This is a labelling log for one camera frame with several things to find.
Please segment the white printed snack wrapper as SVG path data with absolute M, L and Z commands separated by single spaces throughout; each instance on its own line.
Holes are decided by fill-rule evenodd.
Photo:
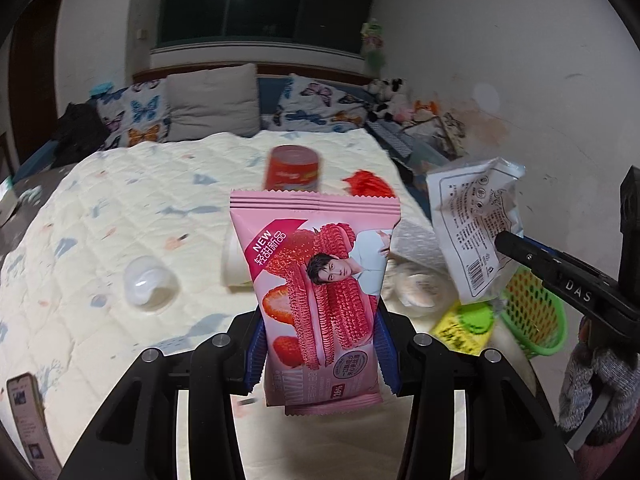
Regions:
M 456 160 L 426 176 L 432 226 L 462 304 L 496 299 L 518 270 L 495 240 L 524 234 L 516 198 L 524 174 L 524 166 L 495 157 Z

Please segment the pink strawberry snack packet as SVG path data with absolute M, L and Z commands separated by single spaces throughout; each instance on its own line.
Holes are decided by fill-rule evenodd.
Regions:
M 398 198 L 234 191 L 229 211 L 266 330 L 267 404 L 305 416 L 380 403 L 374 330 Z

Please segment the square juice bottle green label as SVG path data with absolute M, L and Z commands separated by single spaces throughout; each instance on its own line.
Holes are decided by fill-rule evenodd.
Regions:
M 494 326 L 494 309 L 488 302 L 457 302 L 435 324 L 431 335 L 451 351 L 479 356 L 486 348 Z

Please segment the green plastic basket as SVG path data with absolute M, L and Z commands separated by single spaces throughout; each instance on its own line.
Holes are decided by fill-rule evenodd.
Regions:
M 553 356 L 562 349 L 567 333 L 563 301 L 525 266 L 513 274 L 503 298 L 503 322 L 529 359 Z

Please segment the grey knitted glove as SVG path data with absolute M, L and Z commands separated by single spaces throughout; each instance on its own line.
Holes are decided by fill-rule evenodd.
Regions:
M 576 344 L 560 393 L 559 428 L 573 451 L 620 437 L 639 405 L 639 357 L 628 361 L 613 350 Z

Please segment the smartphone with pink case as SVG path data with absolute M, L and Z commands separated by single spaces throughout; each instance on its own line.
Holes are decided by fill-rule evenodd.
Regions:
M 56 480 L 62 466 L 53 448 L 34 375 L 25 373 L 6 382 L 17 434 L 36 477 Z

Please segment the clear plastic lid cup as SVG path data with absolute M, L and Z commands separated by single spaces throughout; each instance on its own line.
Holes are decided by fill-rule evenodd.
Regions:
M 160 259 L 142 256 L 132 260 L 122 274 L 122 287 L 128 304 L 144 313 L 157 313 L 174 300 L 178 278 Z

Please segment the round plastic jelly cup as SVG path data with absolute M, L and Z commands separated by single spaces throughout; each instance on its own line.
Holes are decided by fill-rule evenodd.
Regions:
M 442 314 L 458 301 L 456 288 L 447 274 L 397 260 L 387 265 L 382 297 L 414 318 Z

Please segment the white quilted blanket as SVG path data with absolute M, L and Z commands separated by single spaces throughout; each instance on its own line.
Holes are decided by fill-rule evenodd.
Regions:
M 256 307 L 254 292 L 222 284 L 229 195 L 260 188 L 269 152 L 284 144 L 320 155 L 323 192 L 342 194 L 345 178 L 368 170 L 393 188 L 406 221 L 430 227 L 395 165 L 361 130 L 142 143 L 26 181 L 41 194 L 20 244 L 4 252 L 1 376 L 35 376 L 60 460 L 144 349 L 193 349 Z M 126 266 L 142 256 L 178 278 L 177 297 L 155 314 L 131 307 L 122 287 Z

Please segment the white paper cup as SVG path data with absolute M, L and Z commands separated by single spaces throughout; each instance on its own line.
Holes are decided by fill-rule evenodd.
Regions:
M 222 284 L 228 288 L 249 288 L 253 286 L 242 247 L 232 226 L 229 226 L 224 236 L 221 279 Z

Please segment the red foam fruit net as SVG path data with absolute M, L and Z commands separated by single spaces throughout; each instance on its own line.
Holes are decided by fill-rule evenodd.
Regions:
M 393 188 L 371 171 L 359 169 L 344 179 L 351 196 L 385 197 L 396 196 Z

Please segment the plush toy pile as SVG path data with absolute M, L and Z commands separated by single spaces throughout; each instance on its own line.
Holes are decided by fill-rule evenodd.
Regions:
M 408 84 L 401 78 L 375 79 L 364 90 L 372 98 L 367 114 L 369 122 L 393 122 L 408 127 L 428 122 L 439 112 L 433 101 L 413 101 Z

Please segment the hanging green pink toy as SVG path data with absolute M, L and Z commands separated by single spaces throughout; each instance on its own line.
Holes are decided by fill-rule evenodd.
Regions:
M 370 18 L 362 25 L 360 35 L 364 66 L 370 75 L 378 76 L 385 65 L 383 27 L 375 18 Z

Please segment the red cartoon snack canister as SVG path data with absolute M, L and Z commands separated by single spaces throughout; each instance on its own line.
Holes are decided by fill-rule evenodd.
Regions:
M 280 145 L 268 157 L 264 189 L 268 191 L 317 192 L 320 156 L 301 145 Z

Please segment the black clothing on bed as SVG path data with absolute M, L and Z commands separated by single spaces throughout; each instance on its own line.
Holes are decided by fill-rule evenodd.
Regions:
M 96 152 L 109 135 L 107 126 L 92 105 L 68 104 L 52 133 L 52 140 L 56 143 L 52 167 L 81 162 Z

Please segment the left butterfly pillow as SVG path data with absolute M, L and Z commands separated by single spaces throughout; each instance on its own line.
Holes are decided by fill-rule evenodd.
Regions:
M 167 140 L 170 120 L 165 79 L 106 92 L 96 99 L 96 111 L 108 130 L 102 150 Z

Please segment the butterfly pillow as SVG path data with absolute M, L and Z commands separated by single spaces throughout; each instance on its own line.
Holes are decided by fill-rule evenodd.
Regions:
M 165 79 L 106 92 L 96 99 L 96 111 L 108 130 L 102 150 L 167 140 L 170 120 Z
M 262 124 L 269 130 L 343 133 L 362 128 L 372 98 L 362 89 L 304 76 L 258 78 Z

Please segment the grey pillow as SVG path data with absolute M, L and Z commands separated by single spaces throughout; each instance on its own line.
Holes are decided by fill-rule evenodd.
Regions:
M 166 98 L 168 142 L 201 140 L 221 132 L 254 136 L 260 130 L 253 63 L 169 75 Z

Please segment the right butterfly pillow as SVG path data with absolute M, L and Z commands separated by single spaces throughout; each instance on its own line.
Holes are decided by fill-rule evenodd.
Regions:
M 269 130 L 343 133 L 362 128 L 372 98 L 362 89 L 304 76 L 258 78 L 262 124 Z

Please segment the dark window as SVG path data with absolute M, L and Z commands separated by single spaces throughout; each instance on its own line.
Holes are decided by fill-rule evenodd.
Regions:
M 161 47 L 214 41 L 361 49 L 372 0 L 160 0 Z

